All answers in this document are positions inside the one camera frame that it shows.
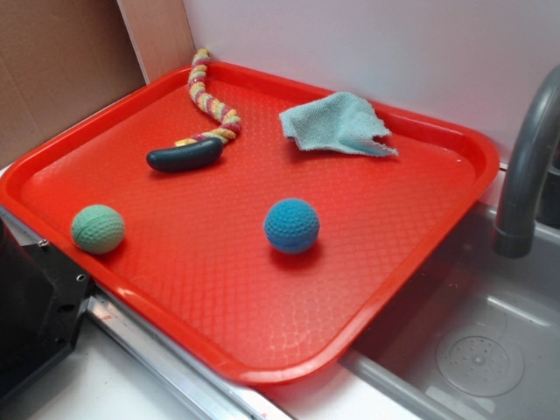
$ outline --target black rubber toy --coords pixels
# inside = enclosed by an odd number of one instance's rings
[[[211,137],[187,146],[153,150],[148,153],[146,161],[150,168],[160,172],[191,171],[215,162],[223,150],[223,142]]]

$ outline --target multicolored rope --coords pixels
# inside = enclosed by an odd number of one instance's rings
[[[224,102],[218,101],[207,92],[205,80],[207,77],[208,64],[210,63],[209,53],[206,49],[200,48],[192,59],[191,74],[189,75],[189,95],[194,103],[214,120],[220,123],[220,127],[204,133],[196,134],[192,137],[175,142],[176,146],[186,146],[210,137],[218,137],[224,144],[235,139],[241,130],[241,118],[237,111]]]

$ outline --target sink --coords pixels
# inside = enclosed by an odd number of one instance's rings
[[[342,361],[420,417],[560,418],[560,234],[507,259],[494,216],[477,204]]]

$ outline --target rope toy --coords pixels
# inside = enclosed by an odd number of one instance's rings
[[[182,172],[210,165],[220,157],[224,145],[239,134],[241,118],[237,111],[207,92],[205,80],[209,62],[208,51],[204,48],[194,55],[188,80],[189,95],[200,110],[220,123],[220,127],[179,140],[175,147],[152,150],[146,156],[152,169]]]
[[[205,80],[209,63],[210,56],[208,50],[200,48],[192,59],[192,69],[188,81],[189,95],[201,111],[220,123],[220,127],[179,140],[175,142],[175,145],[178,147],[212,137],[217,137],[222,143],[226,144],[230,140],[235,139],[241,129],[241,118],[237,115],[237,111],[207,92]]]

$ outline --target cloth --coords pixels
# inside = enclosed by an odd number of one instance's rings
[[[398,155],[396,149],[373,137],[391,132],[377,117],[371,104],[348,92],[299,105],[280,113],[283,133],[302,151],[329,150],[354,155]]]

